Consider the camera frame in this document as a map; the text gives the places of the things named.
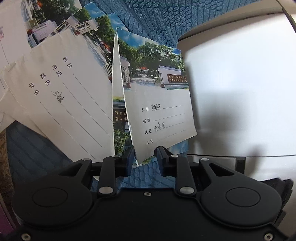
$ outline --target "silver screw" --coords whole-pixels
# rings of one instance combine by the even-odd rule
[[[271,233],[265,234],[264,240],[265,241],[272,241],[274,236]]]
[[[110,194],[110,193],[113,193],[113,188],[112,187],[101,187],[99,189],[99,192],[101,194]]]
[[[31,240],[31,236],[29,234],[22,234],[21,238],[24,241],[30,241]]]
[[[182,187],[180,188],[180,192],[183,194],[192,194],[194,193],[194,189],[192,187]]]

